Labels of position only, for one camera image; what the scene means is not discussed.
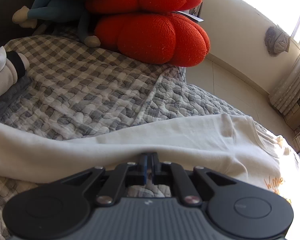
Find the cream Winnie the Pooh sweatshirt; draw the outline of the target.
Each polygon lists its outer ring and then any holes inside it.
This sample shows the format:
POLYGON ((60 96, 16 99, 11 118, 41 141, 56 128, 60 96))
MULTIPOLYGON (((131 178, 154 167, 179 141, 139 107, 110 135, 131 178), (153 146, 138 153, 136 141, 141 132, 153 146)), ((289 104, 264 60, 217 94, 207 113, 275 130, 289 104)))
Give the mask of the cream Winnie the Pooh sweatshirt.
POLYGON ((293 149, 246 115, 175 118, 66 141, 0 124, 0 176, 34 183, 94 166, 112 167, 148 152, 186 169, 210 168, 290 202, 300 195, 300 167, 293 149))

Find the white and black garment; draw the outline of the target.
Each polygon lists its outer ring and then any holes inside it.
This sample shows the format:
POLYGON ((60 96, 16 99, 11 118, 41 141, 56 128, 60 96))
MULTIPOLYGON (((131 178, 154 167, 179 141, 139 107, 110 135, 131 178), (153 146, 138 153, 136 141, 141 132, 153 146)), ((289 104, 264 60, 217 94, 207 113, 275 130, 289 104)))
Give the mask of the white and black garment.
POLYGON ((0 96, 26 74, 29 66, 30 62, 24 54, 0 47, 0 96))

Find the teal plush toy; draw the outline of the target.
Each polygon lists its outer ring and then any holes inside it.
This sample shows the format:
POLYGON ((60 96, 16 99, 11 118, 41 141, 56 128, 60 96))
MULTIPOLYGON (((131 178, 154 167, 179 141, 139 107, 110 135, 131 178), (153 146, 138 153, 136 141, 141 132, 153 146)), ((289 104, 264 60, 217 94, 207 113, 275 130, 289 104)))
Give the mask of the teal plush toy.
POLYGON ((85 0, 34 0, 30 8, 23 6, 12 16, 12 22, 22 28, 34 29, 38 21, 57 25, 75 24, 82 43, 90 48, 101 45, 100 39, 94 34, 97 17, 87 10, 85 0))

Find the red flower-shaped cushion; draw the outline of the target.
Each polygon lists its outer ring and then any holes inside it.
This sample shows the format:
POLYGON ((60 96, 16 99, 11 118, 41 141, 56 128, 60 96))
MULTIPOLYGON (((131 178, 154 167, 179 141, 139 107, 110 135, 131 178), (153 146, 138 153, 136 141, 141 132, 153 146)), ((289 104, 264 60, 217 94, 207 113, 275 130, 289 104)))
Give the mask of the red flower-shaped cushion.
POLYGON ((104 49, 150 64, 193 67, 211 44, 206 31, 180 14, 203 0, 87 0, 86 8, 101 15, 94 34, 104 49))

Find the beige curtain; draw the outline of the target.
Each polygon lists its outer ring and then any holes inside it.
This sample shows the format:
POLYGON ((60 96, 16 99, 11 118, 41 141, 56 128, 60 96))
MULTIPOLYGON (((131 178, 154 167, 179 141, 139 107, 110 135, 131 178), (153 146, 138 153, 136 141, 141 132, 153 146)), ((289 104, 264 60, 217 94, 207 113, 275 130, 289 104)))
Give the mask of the beige curtain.
POLYGON ((280 81, 269 95, 270 104, 287 115, 300 98, 300 57, 292 71, 280 81))

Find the grey quilted bed cover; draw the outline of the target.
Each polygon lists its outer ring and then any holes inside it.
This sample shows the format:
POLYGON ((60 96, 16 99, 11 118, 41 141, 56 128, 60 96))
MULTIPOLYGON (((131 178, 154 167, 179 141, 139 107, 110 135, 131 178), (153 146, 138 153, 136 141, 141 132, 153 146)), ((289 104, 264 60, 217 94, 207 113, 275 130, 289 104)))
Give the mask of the grey quilted bed cover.
MULTIPOLYGON (((142 63, 62 36, 18 38, 5 49, 28 58, 31 84, 0 113, 0 124, 43 138, 66 141, 175 118, 245 115, 186 83, 183 67, 142 63)), ((0 176, 0 239, 10 237, 2 219, 6 202, 40 184, 0 176)), ((300 195, 288 202, 294 220, 286 239, 300 239, 300 195)))

